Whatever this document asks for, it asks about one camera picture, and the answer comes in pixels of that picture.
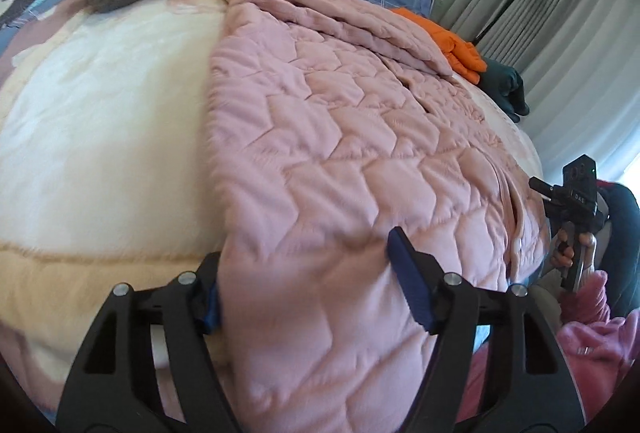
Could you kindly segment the right hand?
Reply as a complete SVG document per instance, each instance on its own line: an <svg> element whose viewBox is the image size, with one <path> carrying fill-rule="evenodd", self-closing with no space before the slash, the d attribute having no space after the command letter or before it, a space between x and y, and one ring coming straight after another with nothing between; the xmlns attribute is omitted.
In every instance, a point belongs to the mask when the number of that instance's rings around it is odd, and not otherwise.
<svg viewBox="0 0 640 433"><path fill-rule="evenodd" d="M577 293L596 270L597 238L591 233L578 233L574 227L561 228L554 237L550 265L561 273L561 286Z"/></svg>

